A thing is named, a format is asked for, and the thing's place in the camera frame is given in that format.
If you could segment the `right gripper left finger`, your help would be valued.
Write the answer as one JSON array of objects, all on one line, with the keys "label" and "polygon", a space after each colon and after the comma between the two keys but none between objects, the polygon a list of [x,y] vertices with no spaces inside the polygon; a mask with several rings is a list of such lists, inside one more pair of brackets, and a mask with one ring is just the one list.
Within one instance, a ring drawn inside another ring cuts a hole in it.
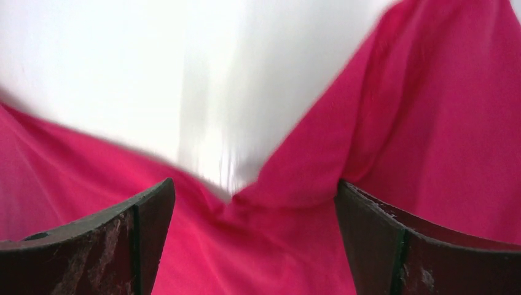
[{"label": "right gripper left finger", "polygon": [[174,203],[167,178],[84,218],[1,242],[1,293],[150,294]]}]

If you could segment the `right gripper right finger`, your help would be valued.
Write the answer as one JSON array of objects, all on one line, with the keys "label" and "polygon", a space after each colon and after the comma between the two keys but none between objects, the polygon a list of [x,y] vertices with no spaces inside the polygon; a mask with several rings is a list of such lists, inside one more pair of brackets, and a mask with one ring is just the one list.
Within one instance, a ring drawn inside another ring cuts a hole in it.
[{"label": "right gripper right finger", "polygon": [[520,247],[433,224],[340,181],[334,199],[358,294],[519,294]]}]

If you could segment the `magenta t shirt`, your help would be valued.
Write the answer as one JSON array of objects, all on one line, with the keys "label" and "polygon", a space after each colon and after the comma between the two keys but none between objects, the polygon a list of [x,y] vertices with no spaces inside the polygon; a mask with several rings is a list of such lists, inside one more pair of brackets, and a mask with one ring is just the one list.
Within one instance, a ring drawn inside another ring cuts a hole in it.
[{"label": "magenta t shirt", "polygon": [[520,241],[520,24],[509,1],[402,1],[228,204],[188,173],[1,106],[1,238],[170,177],[155,294],[353,294],[339,179],[468,234]]}]

